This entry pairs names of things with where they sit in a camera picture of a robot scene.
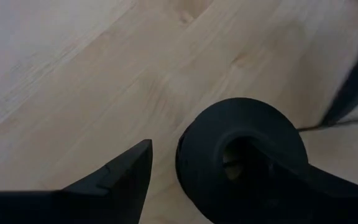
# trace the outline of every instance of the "black cable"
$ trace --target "black cable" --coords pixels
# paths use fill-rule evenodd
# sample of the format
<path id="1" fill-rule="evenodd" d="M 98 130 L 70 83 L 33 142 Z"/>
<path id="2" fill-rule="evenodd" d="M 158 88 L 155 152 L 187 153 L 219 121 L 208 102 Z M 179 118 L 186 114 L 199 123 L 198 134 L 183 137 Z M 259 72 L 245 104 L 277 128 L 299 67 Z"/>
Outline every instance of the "black cable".
<path id="1" fill-rule="evenodd" d="M 350 125 L 354 125 L 354 124 L 358 124 L 358 119 L 349 119 L 346 121 L 338 121 L 333 124 L 318 124 L 316 126 L 298 128 L 298 131 L 301 133 L 301 132 L 305 132 L 305 131 L 317 131 L 317 130 L 328 129 L 328 128 L 350 126 Z"/>

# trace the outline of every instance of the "wood grain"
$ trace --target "wood grain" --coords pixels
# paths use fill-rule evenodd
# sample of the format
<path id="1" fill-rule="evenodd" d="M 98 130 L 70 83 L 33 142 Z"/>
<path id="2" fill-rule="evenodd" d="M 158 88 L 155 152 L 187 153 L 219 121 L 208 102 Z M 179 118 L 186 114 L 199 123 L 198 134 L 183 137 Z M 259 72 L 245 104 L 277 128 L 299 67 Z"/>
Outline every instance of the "wood grain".
<path id="1" fill-rule="evenodd" d="M 0 1 L 0 190 L 62 188 L 151 138 L 141 223 L 209 223 L 174 170 L 197 114 L 245 96 L 315 124 L 357 56 L 353 0 Z M 303 139 L 358 183 L 358 127 Z"/>

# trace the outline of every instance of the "curved black plastic part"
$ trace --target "curved black plastic part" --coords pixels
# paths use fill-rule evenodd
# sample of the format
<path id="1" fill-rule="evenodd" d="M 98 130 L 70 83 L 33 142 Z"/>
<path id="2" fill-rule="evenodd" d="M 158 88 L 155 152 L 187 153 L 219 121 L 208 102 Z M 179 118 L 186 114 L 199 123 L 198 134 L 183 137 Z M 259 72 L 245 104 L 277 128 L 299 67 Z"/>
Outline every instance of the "curved black plastic part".
<path id="1" fill-rule="evenodd" d="M 138 223 L 152 156 L 143 140 L 63 190 L 0 192 L 0 223 Z"/>
<path id="2" fill-rule="evenodd" d="M 223 152 L 236 142 L 243 173 L 229 180 Z M 205 109 L 180 138 L 178 180 L 213 223 L 358 222 L 358 185 L 308 163 L 296 128 L 273 107 L 233 98 Z"/>

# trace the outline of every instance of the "black plastic piece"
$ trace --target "black plastic piece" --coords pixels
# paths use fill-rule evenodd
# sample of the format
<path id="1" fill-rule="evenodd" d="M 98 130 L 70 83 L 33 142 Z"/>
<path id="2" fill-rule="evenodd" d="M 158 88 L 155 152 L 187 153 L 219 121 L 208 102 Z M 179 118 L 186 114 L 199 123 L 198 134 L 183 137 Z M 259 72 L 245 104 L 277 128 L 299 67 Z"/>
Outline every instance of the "black plastic piece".
<path id="1" fill-rule="evenodd" d="M 243 166 L 234 180 L 223 161 L 230 147 Z M 204 110 L 179 140 L 176 169 L 213 223 L 358 222 L 358 185 L 309 165 L 298 130 L 257 100 L 233 98 Z"/>
<path id="2" fill-rule="evenodd" d="M 0 223 L 138 223 L 152 154 L 143 140 L 63 190 L 0 192 Z"/>

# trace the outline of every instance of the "wooden floor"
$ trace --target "wooden floor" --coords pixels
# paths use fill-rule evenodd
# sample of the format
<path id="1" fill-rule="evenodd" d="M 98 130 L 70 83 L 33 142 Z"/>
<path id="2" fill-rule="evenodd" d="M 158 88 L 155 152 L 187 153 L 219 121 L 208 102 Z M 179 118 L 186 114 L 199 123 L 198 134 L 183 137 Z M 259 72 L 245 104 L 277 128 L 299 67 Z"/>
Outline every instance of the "wooden floor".
<path id="1" fill-rule="evenodd" d="M 357 56 L 358 0 L 0 0 L 0 190 L 62 188 L 151 138 L 141 223 L 209 223 L 174 170 L 195 116 L 246 96 L 315 124 Z M 303 138 L 358 183 L 358 126 Z"/>

